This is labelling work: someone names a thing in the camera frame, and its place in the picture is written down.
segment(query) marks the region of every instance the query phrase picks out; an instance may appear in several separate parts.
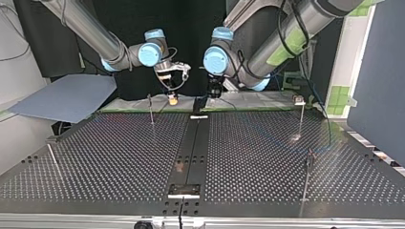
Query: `black cable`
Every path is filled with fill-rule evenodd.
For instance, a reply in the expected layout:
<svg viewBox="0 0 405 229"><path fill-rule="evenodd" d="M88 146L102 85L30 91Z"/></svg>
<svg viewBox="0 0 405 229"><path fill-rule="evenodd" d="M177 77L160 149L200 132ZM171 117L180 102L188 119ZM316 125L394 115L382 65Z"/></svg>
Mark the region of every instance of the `black cable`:
<svg viewBox="0 0 405 229"><path fill-rule="evenodd" d="M283 47L284 49L286 49L286 51L292 55L293 57L296 57L297 54L295 54L288 46L288 44L286 43L286 38L283 36L282 32L281 32L281 13L283 11L284 6L286 5L287 0L283 0L283 2L281 3L280 8L277 10L277 32L279 34L281 43L283 43Z"/></svg>
<svg viewBox="0 0 405 229"><path fill-rule="evenodd" d="M322 112L324 113L324 115L325 115L325 117L326 117L326 119L327 119L327 121L328 121L329 145L331 146L330 120L329 120L329 118L328 118L328 113L327 113L327 111L326 111L326 109L325 109L324 102L322 101L322 99L321 99L321 97L319 96L319 94L315 91L315 84L312 82L312 86L310 85L310 81L309 81L309 79L308 79L308 77L307 77L307 73L306 73L305 70L304 70L304 63L303 63L302 59L301 59L301 58L298 58L298 59L299 59L299 63L300 63L300 65L301 65L301 68L303 69L304 77L305 77L305 79L306 79L306 81L307 81L307 84L308 84L308 86L309 86L309 88L310 88L310 90L311 90L313 96L315 96L316 99L318 100L319 106L321 107Z"/></svg>
<svg viewBox="0 0 405 229"><path fill-rule="evenodd" d="M6 15L6 13L3 11L3 8L6 8L10 11L12 11L16 16L18 16L17 12L11 8L8 5L0 5L0 9L3 12L3 15L6 17L6 19L9 21L9 23L12 25L12 27L15 29L15 31L18 33L18 35L25 41L27 42L27 40L25 39L24 35L14 26L14 24L11 22L11 20L9 19L9 17ZM28 44L27 42L27 48L20 54L13 56L13 57L8 57L8 58L4 58L4 59L0 59L0 61L9 61L9 60L13 60L13 59L17 59L25 54L27 54L27 52L30 50L30 44Z"/></svg>
<svg viewBox="0 0 405 229"><path fill-rule="evenodd" d="M22 52L21 54L18 54L16 56L13 57L9 57L9 58L5 58L5 59L0 59L0 61L8 61L8 60L13 60L13 59L17 59L25 54L27 54L27 52L30 50L30 45L27 46L27 48L24 50L24 52Z"/></svg>
<svg viewBox="0 0 405 229"><path fill-rule="evenodd" d="M286 1L287 1L287 0L283 0L282 7L281 7L281 8L279 9L279 11L278 11L278 12L279 12L279 15L278 15L278 28L277 28L277 31L278 31L278 33L279 33L280 39L282 40L282 43L283 43L283 45L284 45L284 48L285 48L292 56L297 57L297 56L298 56L297 54L295 54L295 53L293 53L293 52L290 52L291 50L289 49L289 47L288 47L288 45L287 45L287 43L286 43L286 41L285 41L285 38L283 37L283 35L282 35L282 33L281 33L281 30L280 30L280 15L281 15L281 9L284 7L284 4L286 3ZM302 30L302 33L303 33L304 36L306 37L306 44L305 44L305 46L304 46L304 47L306 48L306 47L308 46L308 44L309 44L309 33L308 33L308 31L307 31L307 28L306 28L306 26L305 26L305 23L303 22L303 20L302 20L302 18L301 18L301 15L299 14L299 11L296 9L295 4L292 4L291 6L292 6L292 12L294 13L295 19L297 20L298 25L299 25L300 29ZM326 109L325 109L324 103L323 103L321 97L319 96L318 92L315 90L314 83L312 82L312 85L310 84L309 78L308 78L308 76L307 76L307 72L305 71L305 68L304 68L304 63L303 63L302 58L298 57L298 61L299 61L299 64L300 64L300 66L301 66L301 68L302 68L302 70L303 70L304 78L305 78L306 81L307 81L307 84L308 84L308 86L309 86L309 89L311 90L312 94L313 94L313 95L316 97L316 99L318 100L319 106L321 107L322 112L324 113L324 115L325 115L325 117L326 117L326 119L327 119L327 121L328 121L329 145L331 146L330 120L329 120L329 118L328 118L328 114L327 114L327 111L326 111Z"/></svg>
<svg viewBox="0 0 405 229"><path fill-rule="evenodd" d="M218 99L220 99L222 102L225 102L225 103L231 105L235 111L238 111L238 109L236 108L236 106L235 106L233 103L228 102L228 101L226 101L226 100L224 100L224 99L222 99L222 98L218 98Z"/></svg>
<svg viewBox="0 0 405 229"><path fill-rule="evenodd" d="M295 20L298 22L298 26L300 27L301 31L303 32L305 39L306 39L306 44L303 46L303 49L306 49L309 44L309 33L307 31L307 27L305 26L305 23L301 17L300 12L297 10L297 6L295 4L291 4L292 7L292 12L294 13Z"/></svg>
<svg viewBox="0 0 405 229"><path fill-rule="evenodd" d="M181 213L182 213L182 205L184 203L184 198L182 198L181 200L181 207L180 207L180 211L179 211L179 228L182 229L182 220L181 220Z"/></svg>

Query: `black curtain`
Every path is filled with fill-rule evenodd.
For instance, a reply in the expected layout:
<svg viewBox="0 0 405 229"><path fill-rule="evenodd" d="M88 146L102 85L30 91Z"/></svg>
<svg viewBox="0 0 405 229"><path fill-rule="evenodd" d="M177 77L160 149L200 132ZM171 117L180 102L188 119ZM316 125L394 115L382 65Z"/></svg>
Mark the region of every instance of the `black curtain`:
<svg viewBox="0 0 405 229"><path fill-rule="evenodd" d="M199 67L203 65L203 53L209 46L212 30L224 20L224 0L96 0L94 6L100 22L127 46L144 42L146 31L163 29L169 47L179 50L176 60L192 67L179 94L205 94L207 74ZM118 96L125 100L162 93L151 68L122 71L116 82Z"/></svg>

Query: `metal rod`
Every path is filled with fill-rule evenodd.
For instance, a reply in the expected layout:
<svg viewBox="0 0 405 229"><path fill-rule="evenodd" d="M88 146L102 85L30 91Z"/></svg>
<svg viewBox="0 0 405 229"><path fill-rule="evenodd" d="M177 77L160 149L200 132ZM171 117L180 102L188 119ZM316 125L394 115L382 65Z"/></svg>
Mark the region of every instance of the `metal rod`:
<svg viewBox="0 0 405 229"><path fill-rule="evenodd" d="M149 100L149 114L151 115L151 123L153 125L153 124L155 124L155 121L153 120L152 97L150 94L148 94L148 100Z"/></svg>
<svg viewBox="0 0 405 229"><path fill-rule="evenodd" d="M301 109L300 134L301 134L301 127L302 127L302 125L303 125L303 120L304 120L304 110L305 110L305 104L303 105L303 108Z"/></svg>
<svg viewBox="0 0 405 229"><path fill-rule="evenodd" d="M59 162L56 160L56 157L54 156L52 145L50 143L47 144L48 149L50 150L53 162L56 164L56 166L59 164Z"/></svg>
<svg viewBox="0 0 405 229"><path fill-rule="evenodd" d="M115 60L119 57L119 43L95 19L79 0L64 0L66 8L64 20L67 26L80 36L89 46L106 60ZM53 14L61 18L63 2L57 0L42 0Z"/></svg>

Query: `robot end effector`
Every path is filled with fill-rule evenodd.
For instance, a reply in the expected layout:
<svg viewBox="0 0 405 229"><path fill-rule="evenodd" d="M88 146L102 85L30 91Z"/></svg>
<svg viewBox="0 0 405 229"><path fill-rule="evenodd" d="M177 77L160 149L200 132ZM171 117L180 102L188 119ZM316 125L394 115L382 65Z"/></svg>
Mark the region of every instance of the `robot end effector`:
<svg viewBox="0 0 405 229"><path fill-rule="evenodd" d="M167 46L163 30L155 29L147 31L145 33L145 40L146 43L131 46L127 50L122 45L121 47L124 50L120 53L123 53L123 56L117 60L108 61L101 59L104 68L109 72L116 72L128 68L131 70L132 66L153 67L158 80L167 89L169 97L175 96L174 91L181 88L185 81L187 81L188 72L191 67L181 62L173 62L177 49ZM182 83L180 86L174 87L172 85L171 72L173 71L182 71Z"/></svg>

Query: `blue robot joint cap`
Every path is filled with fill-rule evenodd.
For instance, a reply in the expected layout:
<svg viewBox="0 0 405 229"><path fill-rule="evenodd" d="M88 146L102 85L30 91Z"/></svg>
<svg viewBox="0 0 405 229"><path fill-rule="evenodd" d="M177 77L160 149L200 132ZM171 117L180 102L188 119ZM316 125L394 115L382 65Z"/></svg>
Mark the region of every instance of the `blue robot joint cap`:
<svg viewBox="0 0 405 229"><path fill-rule="evenodd" d="M138 51L139 62L146 67L154 67L161 60L161 49L155 43L145 43Z"/></svg>
<svg viewBox="0 0 405 229"><path fill-rule="evenodd" d="M145 33L145 40L153 39L153 38L164 38L164 32L162 29L154 29L151 31L147 31Z"/></svg>
<svg viewBox="0 0 405 229"><path fill-rule="evenodd" d="M203 65L212 74L221 75L225 72L229 62L226 52L219 47L210 47L205 51Z"/></svg>
<svg viewBox="0 0 405 229"><path fill-rule="evenodd" d="M227 27L217 27L212 32L212 38L232 41L233 40L233 31Z"/></svg>

